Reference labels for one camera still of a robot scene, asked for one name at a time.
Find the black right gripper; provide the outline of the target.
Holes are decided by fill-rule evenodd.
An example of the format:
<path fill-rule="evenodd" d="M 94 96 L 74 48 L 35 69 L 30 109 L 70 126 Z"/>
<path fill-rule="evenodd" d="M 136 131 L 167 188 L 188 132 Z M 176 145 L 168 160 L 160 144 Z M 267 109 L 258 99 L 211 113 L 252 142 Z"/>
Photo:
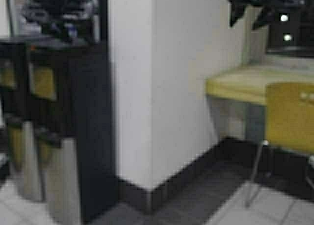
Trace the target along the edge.
<path fill-rule="evenodd" d="M 228 0 L 230 3 L 229 26 L 233 27 L 241 19 L 248 5 L 263 7 L 255 19 L 252 29 L 257 30 L 276 21 L 276 8 L 297 8 L 306 4 L 306 0 Z"/>

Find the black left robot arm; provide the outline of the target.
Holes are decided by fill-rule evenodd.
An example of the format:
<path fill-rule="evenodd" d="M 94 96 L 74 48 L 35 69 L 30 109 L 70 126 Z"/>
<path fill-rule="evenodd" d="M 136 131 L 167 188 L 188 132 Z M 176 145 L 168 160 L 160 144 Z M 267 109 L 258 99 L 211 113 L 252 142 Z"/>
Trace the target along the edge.
<path fill-rule="evenodd" d="M 21 9 L 21 15 L 38 24 L 42 33 L 68 43 L 76 38 L 94 40 L 95 14 L 92 0 L 26 0 Z"/>

